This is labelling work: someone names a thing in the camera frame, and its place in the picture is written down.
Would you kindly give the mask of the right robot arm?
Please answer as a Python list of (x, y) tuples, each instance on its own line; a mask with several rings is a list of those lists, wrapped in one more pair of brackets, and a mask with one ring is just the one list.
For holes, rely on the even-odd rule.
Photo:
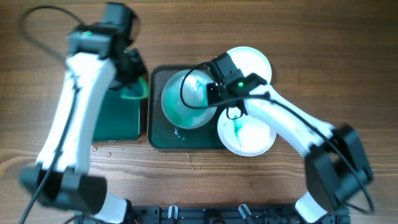
[(366, 188), (374, 175), (354, 128), (347, 124), (335, 128), (278, 94), (270, 84), (271, 65), (256, 49), (233, 48), (207, 67), (215, 80), (208, 90), (210, 106), (238, 108), (241, 114), (268, 125), (304, 159), (307, 191), (295, 209), (306, 222), (315, 223), (347, 206), (359, 191), (374, 211)]

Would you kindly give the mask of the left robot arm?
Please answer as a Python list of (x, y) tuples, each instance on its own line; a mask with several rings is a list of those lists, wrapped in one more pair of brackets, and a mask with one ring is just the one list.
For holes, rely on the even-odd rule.
[(68, 55), (60, 55), (32, 37), (23, 12), (17, 24), (22, 38), (59, 60), (65, 78), (47, 140), (33, 167), (23, 167), (20, 182), (31, 194), (21, 223), (39, 202), (45, 207), (73, 210), (75, 220), (95, 223), (139, 223), (131, 202), (112, 194), (106, 179), (89, 175), (90, 146), (107, 91), (141, 84), (141, 98), (148, 94), (143, 76), (146, 68), (137, 49), (130, 49), (132, 30), (138, 20), (123, 3), (106, 4), (102, 20), (78, 21), (69, 34)]

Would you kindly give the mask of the white plate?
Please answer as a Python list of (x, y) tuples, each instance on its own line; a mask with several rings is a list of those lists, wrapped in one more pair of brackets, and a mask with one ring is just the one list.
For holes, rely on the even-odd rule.
[(218, 136), (231, 152), (245, 157), (254, 157), (268, 151), (274, 144), (277, 133), (268, 125), (243, 114), (238, 108), (224, 109), (217, 124)]
[(206, 124), (216, 108), (208, 105), (206, 85), (213, 80), (206, 73), (194, 70), (188, 77), (188, 69), (172, 75), (162, 90), (162, 109), (166, 118), (175, 126), (195, 129)]
[(240, 46), (232, 48), (226, 53), (245, 77), (255, 73), (265, 79), (267, 83), (271, 82), (271, 64), (262, 52), (252, 47)]

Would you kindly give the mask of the green yellow sponge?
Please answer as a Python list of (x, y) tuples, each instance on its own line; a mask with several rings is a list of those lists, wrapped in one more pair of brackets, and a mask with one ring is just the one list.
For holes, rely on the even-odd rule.
[(145, 79), (139, 77), (137, 82), (121, 89), (120, 97), (127, 100), (143, 100), (149, 96), (149, 86)]

